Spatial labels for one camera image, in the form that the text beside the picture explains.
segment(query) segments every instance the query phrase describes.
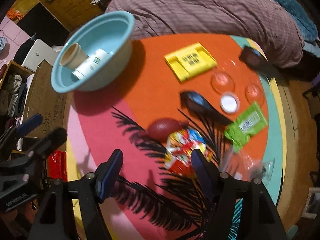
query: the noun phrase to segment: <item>wooden floor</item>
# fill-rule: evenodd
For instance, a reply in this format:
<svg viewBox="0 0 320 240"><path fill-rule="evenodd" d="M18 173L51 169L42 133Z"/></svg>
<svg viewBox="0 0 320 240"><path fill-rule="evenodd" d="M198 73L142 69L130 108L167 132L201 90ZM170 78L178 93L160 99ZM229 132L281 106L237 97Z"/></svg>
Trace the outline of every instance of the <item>wooden floor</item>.
<svg viewBox="0 0 320 240"><path fill-rule="evenodd" d="M287 130L286 172L278 212L288 230L300 219L306 203L308 189L312 187L310 171L319 167L316 159L316 123L310 117L308 103L302 92L310 83L283 78L277 80Z"/></svg>

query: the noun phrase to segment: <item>white bottle cap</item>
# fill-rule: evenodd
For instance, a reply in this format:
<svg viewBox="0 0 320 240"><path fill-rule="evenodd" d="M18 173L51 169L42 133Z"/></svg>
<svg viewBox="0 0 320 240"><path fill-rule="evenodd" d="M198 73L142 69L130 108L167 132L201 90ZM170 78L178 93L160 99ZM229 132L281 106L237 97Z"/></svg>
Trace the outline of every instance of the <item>white bottle cap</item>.
<svg viewBox="0 0 320 240"><path fill-rule="evenodd" d="M240 102L234 93L226 92L220 98L220 106L227 114L233 114L239 110Z"/></svg>

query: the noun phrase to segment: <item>paper cup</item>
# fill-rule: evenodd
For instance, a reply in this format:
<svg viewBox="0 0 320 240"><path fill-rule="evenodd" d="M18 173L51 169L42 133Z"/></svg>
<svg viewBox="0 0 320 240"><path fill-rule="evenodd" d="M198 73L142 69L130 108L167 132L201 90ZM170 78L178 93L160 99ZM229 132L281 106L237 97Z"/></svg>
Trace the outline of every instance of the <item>paper cup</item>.
<svg viewBox="0 0 320 240"><path fill-rule="evenodd" d="M81 49L81 46L74 43L62 55L59 64L74 70L87 58L88 55Z"/></svg>
<svg viewBox="0 0 320 240"><path fill-rule="evenodd" d="M94 72L99 65L99 62L108 56L103 49L97 49L93 55L87 58L84 62L79 65L72 73L78 79L83 79L91 72Z"/></svg>

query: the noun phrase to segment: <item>white chair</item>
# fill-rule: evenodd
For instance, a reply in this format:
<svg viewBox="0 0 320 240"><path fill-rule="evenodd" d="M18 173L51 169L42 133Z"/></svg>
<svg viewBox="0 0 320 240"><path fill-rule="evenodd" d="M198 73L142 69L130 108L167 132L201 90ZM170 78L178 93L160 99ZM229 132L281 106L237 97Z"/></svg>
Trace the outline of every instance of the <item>white chair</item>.
<svg viewBox="0 0 320 240"><path fill-rule="evenodd" d="M51 66L53 66L57 56L58 53L56 51L54 51L40 39L37 39L35 44L33 44L29 50L25 60L22 63L22 66L35 72L38 65L43 60L46 60Z"/></svg>

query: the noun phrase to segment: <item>yellow box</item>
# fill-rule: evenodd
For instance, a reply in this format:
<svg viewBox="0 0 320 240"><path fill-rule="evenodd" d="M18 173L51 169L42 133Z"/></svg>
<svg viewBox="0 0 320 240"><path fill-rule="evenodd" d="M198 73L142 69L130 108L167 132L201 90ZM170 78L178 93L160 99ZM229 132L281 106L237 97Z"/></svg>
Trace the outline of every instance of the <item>yellow box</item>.
<svg viewBox="0 0 320 240"><path fill-rule="evenodd" d="M199 42L167 54L164 59L180 82L218 65Z"/></svg>

